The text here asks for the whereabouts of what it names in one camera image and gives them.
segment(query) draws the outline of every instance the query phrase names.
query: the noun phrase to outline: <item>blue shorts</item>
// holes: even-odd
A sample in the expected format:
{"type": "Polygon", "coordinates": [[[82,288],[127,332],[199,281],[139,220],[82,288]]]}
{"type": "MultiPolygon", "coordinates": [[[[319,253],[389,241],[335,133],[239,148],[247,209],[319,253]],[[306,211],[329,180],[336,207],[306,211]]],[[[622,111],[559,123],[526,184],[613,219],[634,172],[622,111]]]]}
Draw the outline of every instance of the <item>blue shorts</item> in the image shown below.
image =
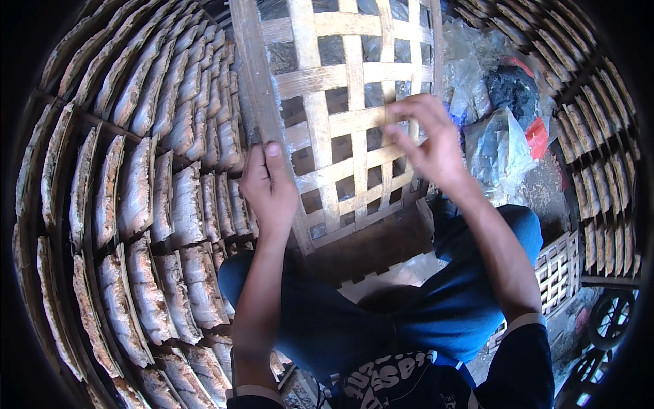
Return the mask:
{"type": "MultiPolygon", "coordinates": [[[[536,214],[524,206],[498,210],[530,262],[543,245],[536,214]]],[[[481,255],[462,216],[436,226],[434,251],[449,264],[428,279],[408,305],[390,314],[365,311],[329,285],[284,265],[276,348],[318,381],[398,352],[433,349],[470,362],[504,320],[481,255]]],[[[253,252],[224,261],[220,291],[236,306],[253,252]]]]}

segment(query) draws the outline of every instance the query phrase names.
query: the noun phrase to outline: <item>red plastic bag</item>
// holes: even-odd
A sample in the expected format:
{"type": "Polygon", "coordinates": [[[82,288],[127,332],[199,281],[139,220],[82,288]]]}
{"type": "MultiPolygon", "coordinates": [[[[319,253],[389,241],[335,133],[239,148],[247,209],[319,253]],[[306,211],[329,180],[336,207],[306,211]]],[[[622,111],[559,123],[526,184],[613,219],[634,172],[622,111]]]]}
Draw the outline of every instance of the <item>red plastic bag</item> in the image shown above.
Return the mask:
{"type": "Polygon", "coordinates": [[[525,137],[531,148],[532,158],[543,158],[543,156],[545,156],[545,151],[547,150],[547,130],[545,129],[545,124],[540,116],[532,122],[529,128],[527,128],[525,137]]]}

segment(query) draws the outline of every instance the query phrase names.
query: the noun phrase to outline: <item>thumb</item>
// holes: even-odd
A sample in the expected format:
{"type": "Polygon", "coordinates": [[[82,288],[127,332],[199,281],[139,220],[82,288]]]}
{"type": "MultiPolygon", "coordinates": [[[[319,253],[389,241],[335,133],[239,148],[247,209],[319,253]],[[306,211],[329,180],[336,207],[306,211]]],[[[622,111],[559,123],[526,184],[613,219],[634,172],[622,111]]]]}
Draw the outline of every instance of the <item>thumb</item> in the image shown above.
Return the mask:
{"type": "Polygon", "coordinates": [[[273,183],[288,178],[286,170],[284,169],[282,150],[277,142],[270,142],[266,146],[266,167],[268,168],[268,173],[270,173],[270,179],[273,183]]]}
{"type": "Polygon", "coordinates": [[[424,152],[417,147],[413,140],[397,125],[388,125],[385,129],[387,135],[392,136],[395,143],[407,154],[411,163],[415,166],[424,162],[424,152]]]}

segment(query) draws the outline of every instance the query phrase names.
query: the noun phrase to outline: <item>person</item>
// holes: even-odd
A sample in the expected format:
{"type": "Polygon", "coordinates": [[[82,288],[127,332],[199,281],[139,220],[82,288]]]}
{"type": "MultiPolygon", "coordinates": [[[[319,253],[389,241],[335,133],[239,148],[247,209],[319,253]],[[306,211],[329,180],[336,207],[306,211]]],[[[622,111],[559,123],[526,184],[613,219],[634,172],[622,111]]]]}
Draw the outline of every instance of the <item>person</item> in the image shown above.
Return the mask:
{"type": "Polygon", "coordinates": [[[218,274],[236,311],[228,408],[284,407],[269,365],[273,347],[312,372],[332,408],[551,408],[551,353],[533,267],[543,243],[537,216],[491,206],[462,163],[440,100],[419,94],[388,110],[426,130],[416,146],[397,125],[385,129],[453,204],[433,209],[434,250],[449,264],[389,314],[297,274],[284,250],[298,193],[280,145],[254,145],[241,189],[259,220],[256,250],[228,258],[218,274]],[[503,319],[504,339],[476,385],[465,364],[503,319]]]}

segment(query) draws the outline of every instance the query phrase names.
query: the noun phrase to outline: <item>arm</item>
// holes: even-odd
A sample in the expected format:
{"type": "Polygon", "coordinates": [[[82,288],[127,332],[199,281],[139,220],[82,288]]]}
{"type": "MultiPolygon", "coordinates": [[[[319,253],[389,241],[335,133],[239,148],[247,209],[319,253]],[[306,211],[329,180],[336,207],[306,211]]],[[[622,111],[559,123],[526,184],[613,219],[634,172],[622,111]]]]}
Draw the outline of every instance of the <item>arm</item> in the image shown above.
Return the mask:
{"type": "Polygon", "coordinates": [[[298,193],[284,169],[279,144],[254,145],[245,159],[241,190],[259,220],[259,239],[232,325],[235,385],[275,392],[270,353],[281,311],[284,250],[298,208],[298,193]]]}
{"type": "Polygon", "coordinates": [[[534,268],[509,225],[463,166],[456,128],[441,101],[420,94],[388,109],[391,114],[417,119],[425,128],[428,139],[420,147],[395,125],[387,126],[386,132],[414,167],[439,186],[463,214],[507,323],[524,313],[540,313],[540,288],[534,268]]]}

